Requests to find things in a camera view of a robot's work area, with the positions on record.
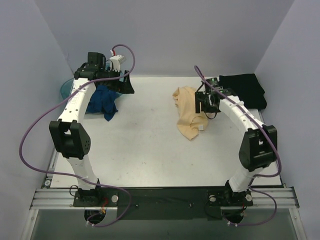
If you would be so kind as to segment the beige t shirt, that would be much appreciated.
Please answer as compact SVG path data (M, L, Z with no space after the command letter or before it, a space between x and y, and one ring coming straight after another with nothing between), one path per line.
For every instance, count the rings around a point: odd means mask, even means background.
M184 86L178 87L172 94L179 115L177 129L189 141L196 138L199 132L208 126L206 115L203 112L196 113L195 92L195 88Z

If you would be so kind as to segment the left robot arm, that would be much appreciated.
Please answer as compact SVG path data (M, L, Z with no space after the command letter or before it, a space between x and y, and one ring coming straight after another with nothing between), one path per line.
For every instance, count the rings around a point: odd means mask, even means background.
M98 206L103 193L95 189L99 183L90 160L91 138L84 129L84 120L90 99L98 85L105 85L121 94L133 94L135 91L127 76L121 71L126 57L111 53L110 58L98 52L89 52L87 61L74 73L71 98L56 121L51 121L49 131L57 152L68 161L77 176L78 188L87 191L85 200L91 206Z

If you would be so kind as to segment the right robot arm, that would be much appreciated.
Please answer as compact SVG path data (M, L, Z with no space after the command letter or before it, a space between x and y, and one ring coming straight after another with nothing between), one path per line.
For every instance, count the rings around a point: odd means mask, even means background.
M227 181L223 199L229 205L241 199L253 179L261 176L263 169L275 162L278 132L273 125L265 125L245 107L245 103L230 88L223 88L216 77L203 80L195 93L197 114L224 113L243 134L238 152L241 167Z

